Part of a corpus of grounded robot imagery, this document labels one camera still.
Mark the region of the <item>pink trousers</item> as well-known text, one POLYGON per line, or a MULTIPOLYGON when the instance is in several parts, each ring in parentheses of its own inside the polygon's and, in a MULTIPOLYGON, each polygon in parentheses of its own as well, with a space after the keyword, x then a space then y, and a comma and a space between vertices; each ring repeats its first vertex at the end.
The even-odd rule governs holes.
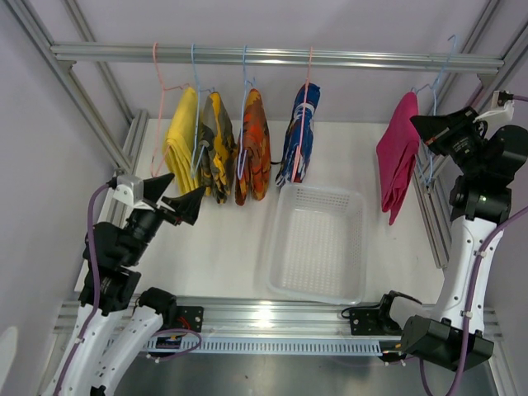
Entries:
POLYGON ((417 95, 408 92, 395 107, 388 127, 376 146, 381 209, 389 213, 389 226, 398 217, 416 167, 419 136, 411 118, 417 115, 417 95))

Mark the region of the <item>blue white patterned trousers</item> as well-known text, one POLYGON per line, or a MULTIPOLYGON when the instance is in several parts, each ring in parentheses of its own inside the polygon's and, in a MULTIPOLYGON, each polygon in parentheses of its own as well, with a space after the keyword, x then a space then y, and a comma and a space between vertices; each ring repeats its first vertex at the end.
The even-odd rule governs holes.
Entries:
POLYGON ((320 87, 310 82, 303 85, 295 97, 275 179, 277 187, 287 182, 301 183, 306 176, 314 144, 314 113, 320 94, 320 87))

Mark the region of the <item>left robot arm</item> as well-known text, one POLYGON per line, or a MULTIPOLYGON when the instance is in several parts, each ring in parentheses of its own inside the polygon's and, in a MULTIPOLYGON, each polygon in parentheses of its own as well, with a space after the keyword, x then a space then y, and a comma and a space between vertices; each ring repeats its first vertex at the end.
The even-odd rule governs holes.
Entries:
POLYGON ((169 198, 165 190, 174 179, 169 172, 141 179, 120 174, 98 187, 87 209, 87 234, 82 254, 88 271, 78 301, 77 319, 64 355, 49 381, 46 395, 112 395, 121 379, 154 337, 191 335, 196 343, 174 353, 147 353, 155 363, 184 356, 202 344, 198 326, 185 318, 177 297, 150 287, 134 302, 131 319, 114 342, 110 340, 123 318, 141 275, 134 271, 163 223, 193 225, 198 219, 205 188, 169 198), (112 191, 113 199, 132 209, 125 225, 94 221, 96 198, 112 191))

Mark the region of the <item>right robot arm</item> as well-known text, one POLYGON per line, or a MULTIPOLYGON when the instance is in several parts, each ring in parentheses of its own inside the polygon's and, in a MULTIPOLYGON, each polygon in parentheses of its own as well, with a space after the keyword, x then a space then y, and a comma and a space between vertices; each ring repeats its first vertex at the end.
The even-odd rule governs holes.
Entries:
POLYGON ((512 221, 512 183, 527 160, 527 131, 512 124, 514 101, 483 114, 468 106, 449 115, 415 115, 411 122, 435 154, 451 157, 462 171, 450 192, 451 252, 434 307, 390 291, 380 301, 376 326, 401 332, 401 349, 452 371, 489 359, 483 301, 493 255, 512 221))

